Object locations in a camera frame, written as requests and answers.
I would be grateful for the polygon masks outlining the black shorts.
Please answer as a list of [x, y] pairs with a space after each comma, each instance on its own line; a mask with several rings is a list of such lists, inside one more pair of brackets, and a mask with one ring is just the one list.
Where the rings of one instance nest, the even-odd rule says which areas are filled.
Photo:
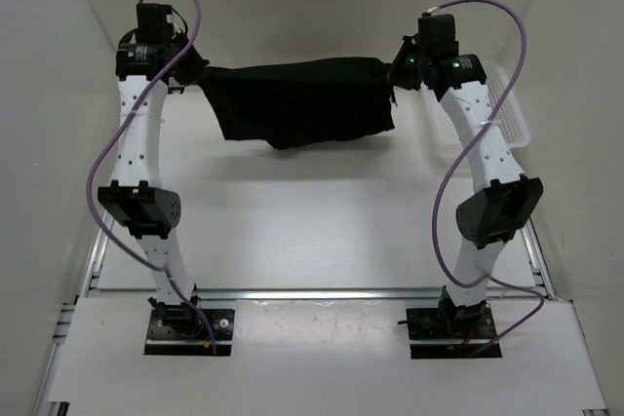
[[226, 140], [285, 150], [393, 130], [388, 69], [374, 57], [209, 67], [197, 85]]

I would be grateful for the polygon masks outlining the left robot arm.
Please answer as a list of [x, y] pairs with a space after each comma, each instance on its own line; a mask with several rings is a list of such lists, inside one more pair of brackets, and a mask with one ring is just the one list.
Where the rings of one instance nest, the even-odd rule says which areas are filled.
[[196, 287], [184, 267], [176, 227], [182, 204], [178, 193], [162, 187], [159, 148], [161, 116], [169, 77], [157, 73], [167, 63], [163, 46], [120, 43], [116, 75], [124, 128], [116, 147], [111, 181], [97, 189], [97, 200], [127, 230], [138, 258], [152, 266], [157, 287], [149, 299], [158, 320], [183, 338], [205, 328], [197, 309]]

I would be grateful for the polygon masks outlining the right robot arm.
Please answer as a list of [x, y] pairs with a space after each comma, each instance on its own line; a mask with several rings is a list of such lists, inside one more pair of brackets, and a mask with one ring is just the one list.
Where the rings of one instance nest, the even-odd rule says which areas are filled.
[[458, 338], [483, 316], [496, 260], [526, 225], [543, 185], [511, 154], [492, 114], [483, 66], [474, 55], [460, 55], [456, 41], [425, 45], [418, 34], [404, 37], [388, 79], [405, 90], [434, 93], [462, 145], [452, 166], [467, 162], [472, 175], [474, 193], [455, 211], [461, 245], [438, 306], [439, 329]]

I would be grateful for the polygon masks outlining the white perforated plastic basket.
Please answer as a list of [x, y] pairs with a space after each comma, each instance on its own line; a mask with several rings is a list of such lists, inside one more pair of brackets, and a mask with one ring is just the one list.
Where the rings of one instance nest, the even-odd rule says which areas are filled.
[[[502, 66], [492, 59], [484, 59], [482, 65], [487, 74], [488, 98], [494, 105], [508, 86], [509, 76]], [[435, 95], [426, 88], [420, 92], [420, 95], [435, 141], [434, 151], [443, 163], [450, 165], [462, 149], [457, 133]], [[530, 144], [530, 133], [513, 91], [503, 101], [497, 113], [497, 119], [510, 149], [524, 148]]]

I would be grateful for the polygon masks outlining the aluminium left rail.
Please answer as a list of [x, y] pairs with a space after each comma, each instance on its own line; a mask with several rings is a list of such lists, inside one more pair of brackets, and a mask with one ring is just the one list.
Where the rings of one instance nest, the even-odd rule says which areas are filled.
[[89, 272], [86, 283], [87, 293], [97, 286], [107, 244], [108, 236], [101, 229], [98, 229], [89, 261]]

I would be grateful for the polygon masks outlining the aluminium rail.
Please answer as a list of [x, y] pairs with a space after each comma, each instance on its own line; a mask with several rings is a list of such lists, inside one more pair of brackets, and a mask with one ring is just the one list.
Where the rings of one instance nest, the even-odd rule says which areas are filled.
[[[154, 290], [148, 289], [103, 289], [91, 288], [89, 296], [121, 296], [155, 294]], [[199, 289], [198, 295], [209, 301], [232, 301], [232, 300], [429, 300], [438, 299], [441, 296], [439, 287], [429, 288], [299, 288], [299, 289]], [[487, 292], [487, 299], [537, 299], [535, 295], [525, 291], [505, 288], [491, 288]]]
[[101, 229], [98, 229], [89, 261], [89, 272], [86, 283], [87, 293], [97, 286], [107, 244], [108, 236]]

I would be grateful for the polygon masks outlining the aluminium front rail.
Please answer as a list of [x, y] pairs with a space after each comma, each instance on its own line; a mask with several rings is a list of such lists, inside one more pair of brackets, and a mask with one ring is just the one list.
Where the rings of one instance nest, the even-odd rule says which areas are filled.
[[[155, 294], [154, 290], [148, 289], [103, 289], [91, 288], [89, 296], [121, 296]], [[441, 296], [439, 287], [429, 288], [299, 288], [299, 289], [199, 289], [198, 295], [209, 301], [232, 301], [232, 300], [429, 300], [438, 299]], [[487, 292], [487, 299], [537, 299], [535, 295], [525, 291], [505, 288], [491, 288]]]

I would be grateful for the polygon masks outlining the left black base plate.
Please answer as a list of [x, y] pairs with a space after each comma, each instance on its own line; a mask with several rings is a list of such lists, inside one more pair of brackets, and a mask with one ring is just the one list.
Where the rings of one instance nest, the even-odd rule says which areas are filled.
[[215, 344], [198, 319], [187, 325], [184, 320], [169, 321], [152, 310], [143, 353], [147, 356], [229, 357], [235, 328], [234, 309], [204, 309], [214, 334]]

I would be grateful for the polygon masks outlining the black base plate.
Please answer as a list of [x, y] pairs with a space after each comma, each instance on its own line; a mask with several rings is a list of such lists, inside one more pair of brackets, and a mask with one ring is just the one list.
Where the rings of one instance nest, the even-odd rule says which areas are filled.
[[234, 309], [204, 309], [214, 334], [215, 344], [198, 319], [187, 325], [184, 320], [169, 321], [152, 310], [143, 353], [147, 356], [229, 357], [235, 328]]
[[482, 347], [497, 336], [490, 307], [476, 319], [446, 324], [437, 308], [409, 308], [397, 322], [408, 331], [411, 359], [500, 359], [498, 342]]

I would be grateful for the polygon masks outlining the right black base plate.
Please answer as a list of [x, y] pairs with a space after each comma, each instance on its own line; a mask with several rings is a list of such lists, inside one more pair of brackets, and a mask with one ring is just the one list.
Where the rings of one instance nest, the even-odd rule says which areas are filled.
[[408, 331], [411, 359], [500, 359], [498, 342], [482, 347], [497, 336], [490, 307], [476, 319], [446, 324], [437, 308], [409, 308], [397, 322]]

